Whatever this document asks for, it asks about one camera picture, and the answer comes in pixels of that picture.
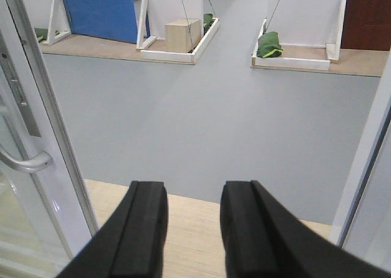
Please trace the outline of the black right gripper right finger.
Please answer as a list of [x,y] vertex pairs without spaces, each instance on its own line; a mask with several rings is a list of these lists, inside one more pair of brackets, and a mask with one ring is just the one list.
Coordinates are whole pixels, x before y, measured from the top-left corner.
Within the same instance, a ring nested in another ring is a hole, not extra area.
[[258,181],[227,181],[220,224],[227,277],[390,277],[310,230]]

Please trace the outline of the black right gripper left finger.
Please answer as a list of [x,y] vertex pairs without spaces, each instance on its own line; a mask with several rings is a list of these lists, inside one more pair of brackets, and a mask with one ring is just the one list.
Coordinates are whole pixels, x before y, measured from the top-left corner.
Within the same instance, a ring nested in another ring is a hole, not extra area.
[[161,277],[167,223],[164,184],[133,181],[109,219],[59,277]]

